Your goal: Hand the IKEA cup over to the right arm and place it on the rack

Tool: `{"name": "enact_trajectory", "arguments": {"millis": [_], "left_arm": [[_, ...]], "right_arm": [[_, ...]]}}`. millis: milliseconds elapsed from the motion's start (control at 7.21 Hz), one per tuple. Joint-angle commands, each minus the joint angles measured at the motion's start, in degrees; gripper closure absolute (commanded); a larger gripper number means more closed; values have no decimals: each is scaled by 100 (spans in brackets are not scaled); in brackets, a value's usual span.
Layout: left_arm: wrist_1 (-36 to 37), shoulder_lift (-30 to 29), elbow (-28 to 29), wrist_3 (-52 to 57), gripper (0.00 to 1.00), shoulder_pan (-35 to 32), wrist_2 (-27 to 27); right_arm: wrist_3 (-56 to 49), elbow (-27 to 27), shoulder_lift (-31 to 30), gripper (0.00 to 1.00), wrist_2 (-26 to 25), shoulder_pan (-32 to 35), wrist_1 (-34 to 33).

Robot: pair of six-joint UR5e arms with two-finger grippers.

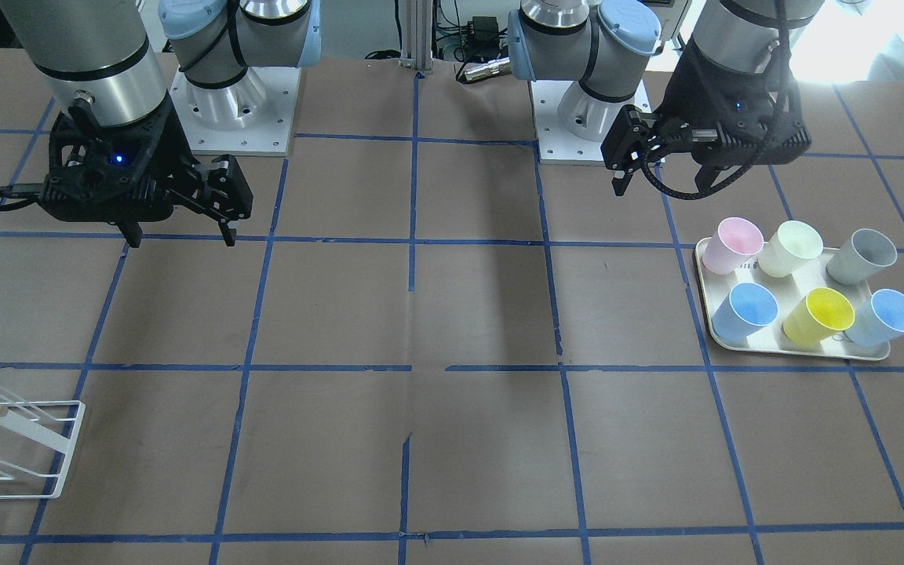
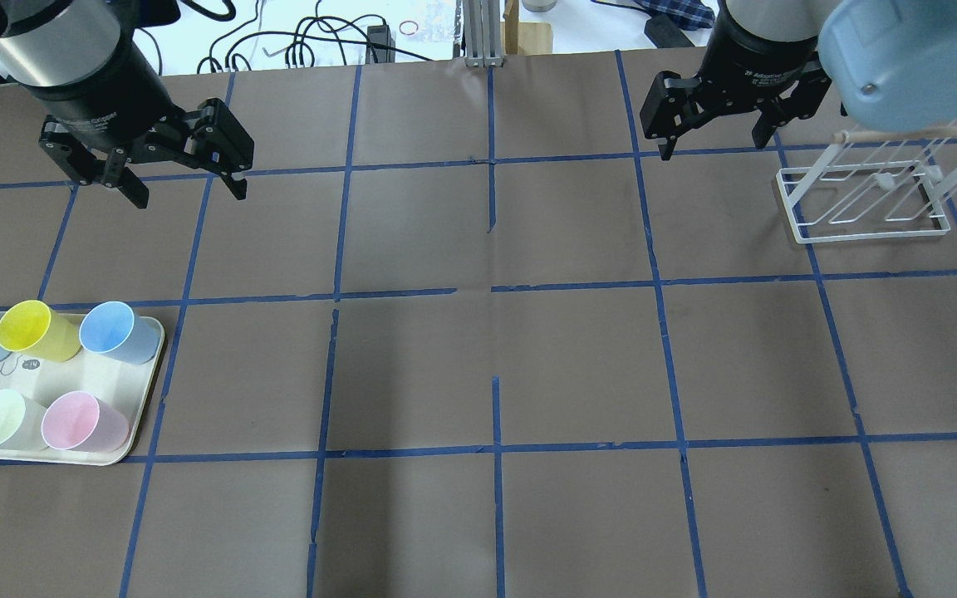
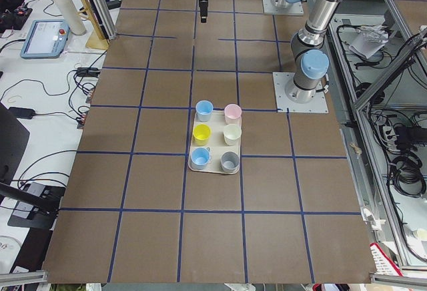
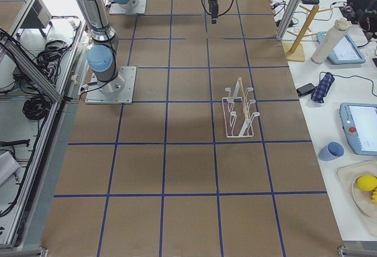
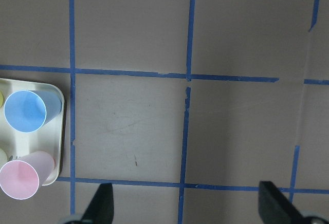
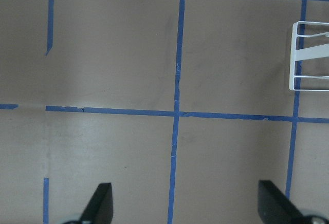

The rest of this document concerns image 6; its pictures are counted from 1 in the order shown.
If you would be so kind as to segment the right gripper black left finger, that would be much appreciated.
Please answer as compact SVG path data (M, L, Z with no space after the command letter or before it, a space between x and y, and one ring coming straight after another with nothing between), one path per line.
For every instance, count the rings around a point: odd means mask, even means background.
M80 223L112 223L112 220L112 184L101 183L96 188L85 210L80 216Z

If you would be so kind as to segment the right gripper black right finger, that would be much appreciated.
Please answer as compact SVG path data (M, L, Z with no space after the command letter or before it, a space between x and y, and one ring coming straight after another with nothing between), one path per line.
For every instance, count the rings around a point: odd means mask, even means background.
M309 217L304 216L270 180L259 180L258 214L265 224L309 223Z

